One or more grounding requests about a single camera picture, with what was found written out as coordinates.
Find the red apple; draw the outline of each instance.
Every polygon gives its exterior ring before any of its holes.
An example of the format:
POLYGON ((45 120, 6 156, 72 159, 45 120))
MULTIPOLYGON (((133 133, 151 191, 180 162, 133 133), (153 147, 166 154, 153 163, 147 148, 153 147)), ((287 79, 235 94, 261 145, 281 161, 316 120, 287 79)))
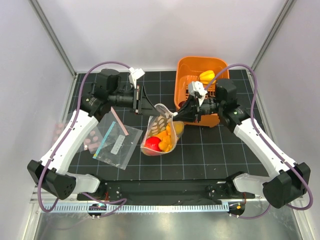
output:
POLYGON ((159 148, 159 143, 161 142, 161 139, 156 136, 151 136, 147 140, 145 140, 144 146, 148 149, 152 149, 158 152, 161 152, 161 149, 159 148))

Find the bag of fruit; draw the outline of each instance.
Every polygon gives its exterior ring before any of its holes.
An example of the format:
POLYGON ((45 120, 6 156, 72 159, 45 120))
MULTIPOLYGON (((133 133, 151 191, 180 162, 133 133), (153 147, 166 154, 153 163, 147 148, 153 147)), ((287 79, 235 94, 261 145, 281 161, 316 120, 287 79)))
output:
POLYGON ((182 121, 173 121, 173 112, 158 103, 154 106, 160 116, 151 116, 140 149, 145 155, 159 156, 172 152, 184 132, 182 121))

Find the white wall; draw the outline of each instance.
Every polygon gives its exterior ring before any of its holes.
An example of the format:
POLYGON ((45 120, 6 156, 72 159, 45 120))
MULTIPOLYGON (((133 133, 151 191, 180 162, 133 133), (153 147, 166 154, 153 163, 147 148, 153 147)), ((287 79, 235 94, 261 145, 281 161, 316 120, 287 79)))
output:
POLYGON ((0 233, 2 240, 17 240, 35 186, 27 164, 49 149, 72 76, 28 1, 2 3, 0 233))
POLYGON ((297 0, 256 70, 275 141, 311 168, 314 205, 307 214, 314 226, 320 226, 319 11, 319 1, 297 0))
POLYGON ((251 65, 285 0, 39 0, 76 71, 175 69, 187 55, 251 65))

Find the black tiled table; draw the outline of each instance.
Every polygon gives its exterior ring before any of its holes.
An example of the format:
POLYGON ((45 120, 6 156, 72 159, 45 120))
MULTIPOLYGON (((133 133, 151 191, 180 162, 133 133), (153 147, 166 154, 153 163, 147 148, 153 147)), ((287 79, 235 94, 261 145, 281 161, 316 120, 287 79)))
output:
MULTIPOLYGON (((237 96, 241 104, 250 107, 253 91, 245 70, 230 70, 230 78, 237 86, 237 96)), ((89 91, 96 74, 90 74, 84 89, 89 91)), ((71 113, 77 105, 80 81, 84 74, 78 75, 77 84, 69 108, 71 113)), ((146 72, 139 79, 144 84, 153 104, 163 103, 175 111, 174 89, 175 71, 146 72)), ((128 74, 121 73, 121 82, 128 82, 128 74)), ((124 124, 146 132, 148 117, 137 116, 128 109, 116 107, 116 112, 124 124)), ((254 115, 262 126, 259 110, 254 115)), ((234 134, 222 125, 208 128, 204 126, 185 126, 182 139, 176 149, 166 155, 150 157, 140 152, 138 145, 126 170, 100 162, 92 158, 88 151, 77 153, 69 168, 70 173, 96 174, 106 180, 176 180, 176 179, 220 179, 235 172, 244 171, 252 175, 267 176, 263 165, 251 150, 234 134)))

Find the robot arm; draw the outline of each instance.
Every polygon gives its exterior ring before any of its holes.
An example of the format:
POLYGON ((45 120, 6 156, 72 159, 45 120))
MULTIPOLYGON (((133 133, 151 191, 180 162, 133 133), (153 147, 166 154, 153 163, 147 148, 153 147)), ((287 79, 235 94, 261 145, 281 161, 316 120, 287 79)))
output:
MULTIPOLYGON (((197 85, 190 84, 189 89, 197 85)), ((173 118, 175 121, 199 122, 201 116, 217 114, 220 122, 240 138, 257 156, 265 167, 268 177, 253 176, 239 172, 233 176, 233 187, 239 192, 247 192, 264 196, 275 208, 290 203, 306 193, 306 189, 298 177, 269 148, 256 132, 250 115, 237 103, 237 88, 229 79, 220 79, 215 86, 215 96, 204 100, 201 94, 190 94, 186 103, 173 118)), ((290 164, 308 183, 310 168, 305 164, 297 164, 287 156, 263 131, 258 128, 266 141, 290 164)))
MULTIPOLYGON (((95 176, 69 173, 68 169, 87 135, 111 110, 112 106, 126 107, 139 115, 160 115, 149 101, 144 86, 140 87, 130 78, 132 88, 123 90, 119 88, 120 80, 119 72, 104 69, 97 75, 96 83, 92 85, 91 91, 82 95, 76 123, 55 153, 42 182, 42 188, 57 198, 63 200, 72 193, 95 193, 103 185, 95 176)), ((75 115, 76 111, 73 112, 71 120, 58 140, 40 161, 31 160, 28 164, 27 169, 36 184, 39 182, 42 170, 50 159, 52 151, 71 128, 75 115)))

